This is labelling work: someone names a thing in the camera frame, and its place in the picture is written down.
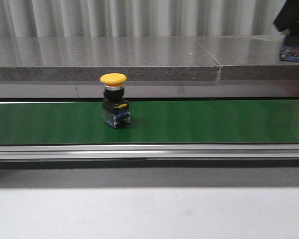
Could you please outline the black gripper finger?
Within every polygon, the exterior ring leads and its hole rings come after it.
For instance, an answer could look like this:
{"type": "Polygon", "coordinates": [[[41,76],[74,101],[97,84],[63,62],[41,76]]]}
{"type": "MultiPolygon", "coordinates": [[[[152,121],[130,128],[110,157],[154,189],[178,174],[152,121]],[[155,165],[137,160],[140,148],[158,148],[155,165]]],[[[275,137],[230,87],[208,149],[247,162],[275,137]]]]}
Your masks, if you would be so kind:
{"type": "Polygon", "coordinates": [[[278,32],[283,32],[299,21],[299,0],[287,0],[273,24],[278,32]]]}

